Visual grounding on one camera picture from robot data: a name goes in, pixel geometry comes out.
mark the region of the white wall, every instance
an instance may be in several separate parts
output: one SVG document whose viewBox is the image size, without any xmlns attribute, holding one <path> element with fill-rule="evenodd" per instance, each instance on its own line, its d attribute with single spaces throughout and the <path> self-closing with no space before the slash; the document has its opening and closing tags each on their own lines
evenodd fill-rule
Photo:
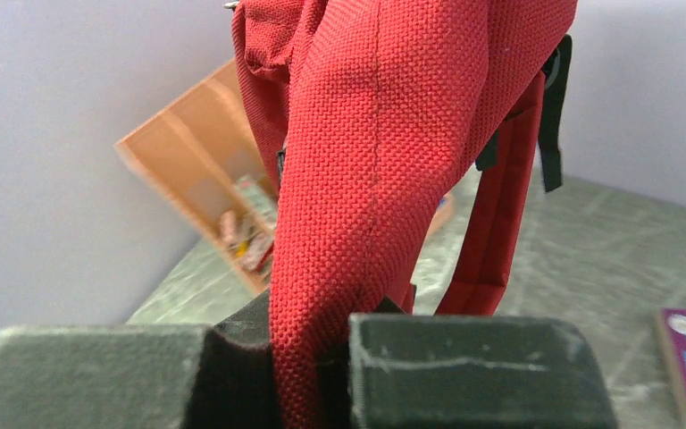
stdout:
<svg viewBox="0 0 686 429">
<path fill-rule="evenodd" d="M 686 206 L 686 0 L 581 0 L 565 171 Z"/>
<path fill-rule="evenodd" d="M 0 0 L 0 327 L 121 322 L 196 234 L 113 143 L 232 55 L 214 0 Z"/>
</svg>

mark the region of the red backpack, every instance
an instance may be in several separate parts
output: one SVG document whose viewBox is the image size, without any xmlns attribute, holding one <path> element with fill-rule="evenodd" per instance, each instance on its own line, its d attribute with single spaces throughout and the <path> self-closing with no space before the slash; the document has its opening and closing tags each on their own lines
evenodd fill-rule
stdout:
<svg viewBox="0 0 686 429">
<path fill-rule="evenodd" d="M 556 75 L 566 75 L 575 6 L 240 2 L 232 24 L 240 88 L 278 185 L 281 166 L 270 329 L 286 427 L 322 427 L 315 363 L 345 344 L 351 313 L 385 297 L 411 311 L 409 280 L 435 208 L 475 161 L 484 172 L 438 313 L 493 313 L 541 115 L 547 189 L 561 181 L 565 79 Z M 550 97 L 547 75 L 558 88 Z"/>
</svg>

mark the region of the backpack strap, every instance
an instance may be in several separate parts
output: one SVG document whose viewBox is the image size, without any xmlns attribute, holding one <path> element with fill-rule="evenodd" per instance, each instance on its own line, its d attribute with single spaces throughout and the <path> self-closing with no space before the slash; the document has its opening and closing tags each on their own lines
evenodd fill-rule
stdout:
<svg viewBox="0 0 686 429">
<path fill-rule="evenodd" d="M 561 112 L 564 109 L 566 83 L 569 80 L 569 64 L 572 62 L 572 37 L 564 36 L 556 51 L 543 65 L 546 75 L 546 92 L 543 95 L 543 113 L 540 116 L 540 166 L 543 172 L 543 187 L 546 192 L 562 185 L 561 150 L 558 145 L 558 130 Z"/>
<path fill-rule="evenodd" d="M 436 314 L 496 311 L 511 272 L 536 141 L 546 192 L 562 185 L 558 128 L 571 60 L 567 35 L 477 158 L 480 186 L 454 276 Z"/>
</svg>

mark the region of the wooden box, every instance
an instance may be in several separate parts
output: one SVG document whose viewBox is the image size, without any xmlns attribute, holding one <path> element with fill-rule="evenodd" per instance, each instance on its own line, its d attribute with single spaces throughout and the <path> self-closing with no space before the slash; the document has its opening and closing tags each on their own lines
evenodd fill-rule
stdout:
<svg viewBox="0 0 686 429">
<path fill-rule="evenodd" d="M 250 209 L 234 183 L 251 176 L 266 194 L 277 195 L 264 170 L 238 89 L 234 62 L 222 66 L 117 143 L 127 166 L 182 212 L 223 253 L 258 293 L 267 275 L 249 272 L 222 242 L 221 216 L 254 217 L 270 238 L 271 225 Z"/>
</svg>

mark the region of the foam pad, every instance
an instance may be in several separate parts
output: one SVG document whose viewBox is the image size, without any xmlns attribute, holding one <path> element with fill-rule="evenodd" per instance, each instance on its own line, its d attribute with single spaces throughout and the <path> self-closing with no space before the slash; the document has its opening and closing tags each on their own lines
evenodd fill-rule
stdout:
<svg viewBox="0 0 686 429">
<path fill-rule="evenodd" d="M 282 428 L 269 292 L 215 327 L 0 332 L 0 429 Z M 389 300 L 378 311 L 397 312 Z M 348 427 L 346 345 L 318 365 L 332 427 Z"/>
<path fill-rule="evenodd" d="M 361 428 L 616 428 L 592 350 L 552 319 L 352 315 Z"/>
<path fill-rule="evenodd" d="M 191 427 L 209 326 L 0 332 L 0 428 Z"/>
</svg>

